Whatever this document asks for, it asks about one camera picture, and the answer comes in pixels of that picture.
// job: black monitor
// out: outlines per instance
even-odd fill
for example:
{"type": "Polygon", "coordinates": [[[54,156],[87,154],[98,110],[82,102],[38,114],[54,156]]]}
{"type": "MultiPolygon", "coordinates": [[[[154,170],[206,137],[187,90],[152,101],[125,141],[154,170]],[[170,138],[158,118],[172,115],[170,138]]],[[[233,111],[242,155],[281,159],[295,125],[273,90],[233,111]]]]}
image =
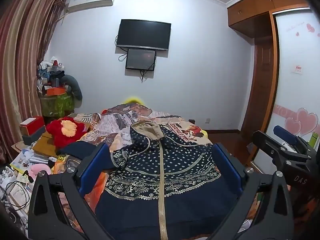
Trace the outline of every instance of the black monitor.
{"type": "Polygon", "coordinates": [[[128,49],[126,69],[154,71],[156,52],[146,49],[128,49]]]}
{"type": "Polygon", "coordinates": [[[121,20],[116,46],[169,50],[170,32],[170,23],[121,20]]]}

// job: wall-mounted air conditioner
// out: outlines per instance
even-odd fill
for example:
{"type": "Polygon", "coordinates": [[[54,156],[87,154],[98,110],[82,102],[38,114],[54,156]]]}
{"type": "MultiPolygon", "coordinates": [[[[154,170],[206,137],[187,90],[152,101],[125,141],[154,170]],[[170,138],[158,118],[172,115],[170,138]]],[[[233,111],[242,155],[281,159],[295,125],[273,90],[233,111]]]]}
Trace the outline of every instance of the wall-mounted air conditioner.
{"type": "Polygon", "coordinates": [[[68,12],[75,12],[97,7],[112,6],[114,0],[70,0],[68,12]]]}

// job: stuffed toy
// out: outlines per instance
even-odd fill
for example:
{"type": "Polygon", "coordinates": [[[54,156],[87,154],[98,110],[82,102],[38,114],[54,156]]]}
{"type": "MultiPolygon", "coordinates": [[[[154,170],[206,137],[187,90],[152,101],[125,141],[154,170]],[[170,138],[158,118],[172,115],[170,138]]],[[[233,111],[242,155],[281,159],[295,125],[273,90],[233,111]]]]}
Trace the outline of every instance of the stuffed toy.
{"type": "Polygon", "coordinates": [[[53,135],[53,144],[57,148],[63,148],[79,140],[87,132],[84,123],[77,123],[68,116],[52,121],[46,126],[46,129],[53,135]]]}

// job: screw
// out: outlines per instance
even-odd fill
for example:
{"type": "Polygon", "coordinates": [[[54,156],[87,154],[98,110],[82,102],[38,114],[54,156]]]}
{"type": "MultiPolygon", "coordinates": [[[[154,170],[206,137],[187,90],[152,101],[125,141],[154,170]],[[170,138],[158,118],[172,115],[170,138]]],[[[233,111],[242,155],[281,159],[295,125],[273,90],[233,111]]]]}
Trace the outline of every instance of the screw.
{"type": "Polygon", "coordinates": [[[276,171],[276,175],[277,175],[278,177],[282,177],[282,176],[283,176],[283,174],[282,174],[281,171],[276,171]]]}
{"type": "Polygon", "coordinates": [[[44,176],[44,175],[45,175],[45,171],[39,171],[39,172],[38,172],[38,176],[42,177],[42,176],[44,176]]]}
{"type": "Polygon", "coordinates": [[[69,168],[67,168],[67,172],[68,173],[73,173],[75,172],[76,168],[74,166],[70,166],[69,168]]]}
{"type": "Polygon", "coordinates": [[[246,171],[247,173],[253,173],[253,172],[254,172],[253,168],[251,168],[251,167],[247,167],[247,168],[245,169],[245,171],[246,171]]]}

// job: curtain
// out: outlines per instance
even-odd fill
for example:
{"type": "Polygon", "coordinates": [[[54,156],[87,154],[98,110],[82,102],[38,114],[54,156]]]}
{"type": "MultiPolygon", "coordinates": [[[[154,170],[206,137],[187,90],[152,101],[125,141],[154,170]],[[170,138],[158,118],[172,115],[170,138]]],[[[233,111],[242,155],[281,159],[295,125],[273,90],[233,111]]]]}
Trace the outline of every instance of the curtain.
{"type": "Polygon", "coordinates": [[[65,0],[14,0],[0,19],[0,161],[10,162],[21,140],[19,124],[41,115],[36,91],[39,61],[65,0]]]}

